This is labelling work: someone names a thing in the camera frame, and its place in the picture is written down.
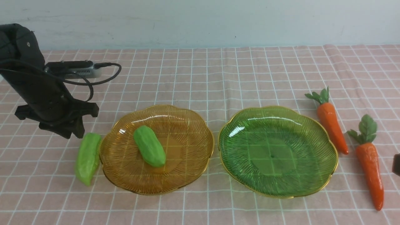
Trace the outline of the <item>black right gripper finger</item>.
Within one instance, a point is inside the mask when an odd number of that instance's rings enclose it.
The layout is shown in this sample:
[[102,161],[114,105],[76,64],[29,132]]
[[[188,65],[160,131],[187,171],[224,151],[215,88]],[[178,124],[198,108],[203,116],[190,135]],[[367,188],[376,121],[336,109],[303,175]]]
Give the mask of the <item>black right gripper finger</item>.
[[392,172],[400,176],[400,154],[395,154],[392,162]]

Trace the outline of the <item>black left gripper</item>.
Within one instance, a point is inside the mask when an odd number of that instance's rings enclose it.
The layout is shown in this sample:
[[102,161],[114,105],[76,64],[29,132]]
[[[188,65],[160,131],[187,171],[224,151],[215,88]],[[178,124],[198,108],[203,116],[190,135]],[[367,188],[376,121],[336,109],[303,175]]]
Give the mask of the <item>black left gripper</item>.
[[39,122],[41,130],[66,139],[72,134],[82,139],[85,134],[83,117],[99,114],[96,103],[76,99],[70,94],[64,84],[66,79],[44,70],[1,69],[1,74],[26,102],[17,107],[15,116]]

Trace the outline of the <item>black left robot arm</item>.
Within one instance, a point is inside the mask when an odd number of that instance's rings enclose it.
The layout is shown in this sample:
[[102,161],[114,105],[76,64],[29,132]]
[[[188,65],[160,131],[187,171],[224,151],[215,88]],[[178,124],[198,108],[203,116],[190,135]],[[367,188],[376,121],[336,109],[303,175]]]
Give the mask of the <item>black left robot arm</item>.
[[45,70],[44,56],[33,31],[20,24],[1,25],[1,76],[26,102],[15,111],[19,120],[66,139],[83,138],[83,116],[97,117],[99,107],[75,99],[63,80]]

